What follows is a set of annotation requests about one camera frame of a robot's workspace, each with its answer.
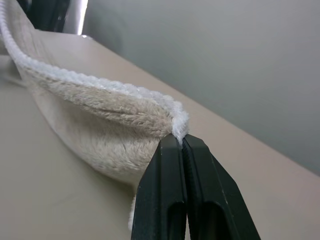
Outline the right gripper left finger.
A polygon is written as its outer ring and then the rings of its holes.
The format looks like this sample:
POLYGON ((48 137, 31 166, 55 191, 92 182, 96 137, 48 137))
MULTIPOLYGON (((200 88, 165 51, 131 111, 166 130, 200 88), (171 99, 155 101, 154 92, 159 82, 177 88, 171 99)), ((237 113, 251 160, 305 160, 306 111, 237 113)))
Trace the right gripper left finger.
POLYGON ((182 151, 174 137, 163 138, 137 188, 131 239, 183 240, 187 191, 182 151))

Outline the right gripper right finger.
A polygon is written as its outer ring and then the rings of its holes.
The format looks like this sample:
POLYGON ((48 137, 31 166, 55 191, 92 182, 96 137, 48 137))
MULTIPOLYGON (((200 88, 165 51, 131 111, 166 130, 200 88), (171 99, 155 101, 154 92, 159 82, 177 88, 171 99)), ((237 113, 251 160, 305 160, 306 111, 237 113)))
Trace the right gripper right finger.
POLYGON ((259 240, 261 237, 233 178, 200 138, 183 139, 187 217, 192 240, 259 240))

